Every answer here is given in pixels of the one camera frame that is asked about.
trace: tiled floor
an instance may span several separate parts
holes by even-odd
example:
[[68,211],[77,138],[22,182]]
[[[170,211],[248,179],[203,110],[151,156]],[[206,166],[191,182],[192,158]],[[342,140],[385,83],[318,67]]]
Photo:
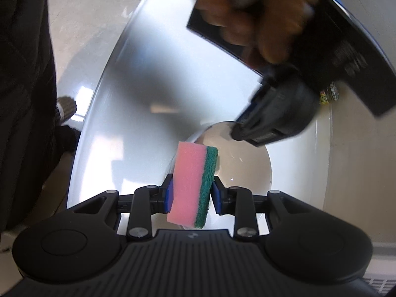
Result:
[[[76,98],[83,118],[129,16],[140,0],[48,0],[50,30],[57,68],[58,95]],[[70,121],[82,128],[82,122]],[[64,157],[44,186],[44,195],[25,221],[32,224],[52,214],[65,203],[70,182],[72,157]],[[15,234],[3,237],[1,248],[10,245]],[[10,252],[0,253],[0,295],[20,279]]]

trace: pink sponge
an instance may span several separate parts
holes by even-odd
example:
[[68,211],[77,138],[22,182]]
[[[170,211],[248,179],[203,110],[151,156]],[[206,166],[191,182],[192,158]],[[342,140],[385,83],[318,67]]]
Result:
[[168,222],[190,227],[204,226],[217,153],[214,147],[179,142],[173,172],[173,203],[167,216]]

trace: hand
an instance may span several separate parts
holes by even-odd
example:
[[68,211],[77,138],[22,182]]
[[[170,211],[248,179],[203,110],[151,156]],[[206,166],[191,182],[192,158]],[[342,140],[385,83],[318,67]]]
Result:
[[205,21],[222,27],[224,40],[246,46],[243,60],[257,68],[264,60],[276,64],[287,59],[293,37],[304,26],[306,5],[313,2],[264,0],[265,13],[258,21],[246,12],[233,9],[230,0],[197,0],[196,7]]

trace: person's leg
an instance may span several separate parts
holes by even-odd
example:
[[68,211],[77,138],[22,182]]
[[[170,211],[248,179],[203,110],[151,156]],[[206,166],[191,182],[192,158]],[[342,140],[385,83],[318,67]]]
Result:
[[33,208],[42,186],[58,165],[61,156],[77,146],[75,131],[56,126],[56,79],[53,57],[36,85],[32,99],[32,127],[19,170],[7,229],[20,223]]

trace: black pants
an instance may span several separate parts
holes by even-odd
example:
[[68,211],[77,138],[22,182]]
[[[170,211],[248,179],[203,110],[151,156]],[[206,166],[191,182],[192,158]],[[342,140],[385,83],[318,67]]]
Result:
[[30,212],[74,131],[55,125],[46,0],[0,0],[0,231]]

